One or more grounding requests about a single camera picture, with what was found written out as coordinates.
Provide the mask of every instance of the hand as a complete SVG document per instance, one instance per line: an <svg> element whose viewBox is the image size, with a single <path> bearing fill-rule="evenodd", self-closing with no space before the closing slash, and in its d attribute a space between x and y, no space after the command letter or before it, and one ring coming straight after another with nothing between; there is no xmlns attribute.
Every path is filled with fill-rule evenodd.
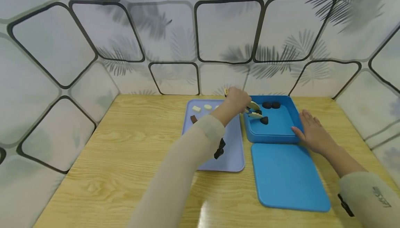
<svg viewBox="0 0 400 228"><path fill-rule="evenodd" d="M313 117L308 110L303 110L299 115L304 133L294 126L292 126L292 131L300 138L308 149L324 155L332 148L337 147L336 142L324 129L319 120L316 117Z"/></svg>
<svg viewBox="0 0 400 228"><path fill-rule="evenodd" d="M246 106L251 102L251 98L245 91L233 86L229 88L225 101L232 106L236 115L244 112Z"/></svg>

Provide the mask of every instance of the blue plastic box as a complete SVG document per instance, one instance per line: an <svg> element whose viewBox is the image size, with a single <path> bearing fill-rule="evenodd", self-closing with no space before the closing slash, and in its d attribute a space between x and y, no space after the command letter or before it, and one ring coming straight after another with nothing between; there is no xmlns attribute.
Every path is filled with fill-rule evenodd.
<svg viewBox="0 0 400 228"><path fill-rule="evenodd" d="M297 144L300 140L294 135L290 127L295 126L303 131L300 122L299 112L297 111L292 98L280 95L259 95L251 96L252 101L260 106L263 116L268 117L268 125L264 125L259 119L244 116L244 124L247 139L251 143L270 143L270 144ZM265 109L263 102L279 102L279 109Z"/></svg>

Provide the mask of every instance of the cream colored piece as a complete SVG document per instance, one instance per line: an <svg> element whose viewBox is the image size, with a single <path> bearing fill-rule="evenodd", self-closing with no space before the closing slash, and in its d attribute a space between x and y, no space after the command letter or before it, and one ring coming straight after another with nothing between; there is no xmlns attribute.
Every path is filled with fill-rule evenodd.
<svg viewBox="0 0 400 228"><path fill-rule="evenodd" d="M201 111L201 108L200 108L200 107L197 107L197 106L193 106L193 107L192 107L192 110L193 110L194 112L200 112L200 111Z"/></svg>
<svg viewBox="0 0 400 228"><path fill-rule="evenodd" d="M249 114L249 117L251 117L251 118L253 118L253 119L260 119L260 118L262 118L263 116L262 116L261 114L252 112L252 113Z"/></svg>
<svg viewBox="0 0 400 228"><path fill-rule="evenodd" d="M213 107L211 106L211 105L204 105L204 109L206 109L206 110L211 110Z"/></svg>
<svg viewBox="0 0 400 228"><path fill-rule="evenodd" d="M253 111L256 111L256 110L260 109L260 107L254 101L251 101L247 106L250 107L250 109L253 110Z"/></svg>

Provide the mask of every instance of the lavender tray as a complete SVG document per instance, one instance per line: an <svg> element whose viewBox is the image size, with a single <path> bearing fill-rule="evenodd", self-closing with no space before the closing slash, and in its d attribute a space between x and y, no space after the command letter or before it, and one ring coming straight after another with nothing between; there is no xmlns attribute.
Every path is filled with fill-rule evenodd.
<svg viewBox="0 0 400 228"><path fill-rule="evenodd" d="M211 111L204 109L204 105L211 105L212 109L223 102L222 99L192 99L187 102L185 119L183 122L182 134L193 125L190 116L195 115L197 120ZM193 106L201 108L201 112L194 112ZM218 159L210 159L202 164L198 170L221 171L221 172L240 172L244 168L244 153L242 143L242 132L240 130L239 115L235 116L225 128L224 154Z"/></svg>

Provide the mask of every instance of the arm sleeve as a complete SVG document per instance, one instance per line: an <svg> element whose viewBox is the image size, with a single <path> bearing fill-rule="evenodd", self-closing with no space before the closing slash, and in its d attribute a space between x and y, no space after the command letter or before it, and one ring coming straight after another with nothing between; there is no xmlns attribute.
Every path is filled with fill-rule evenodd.
<svg viewBox="0 0 400 228"><path fill-rule="evenodd" d="M400 199L376 174L350 173L339 185L343 201L365 228L400 227Z"/></svg>
<svg viewBox="0 0 400 228"><path fill-rule="evenodd" d="M172 146L137 205L129 228L176 228L202 156L211 155L225 128L211 115L200 118Z"/></svg>

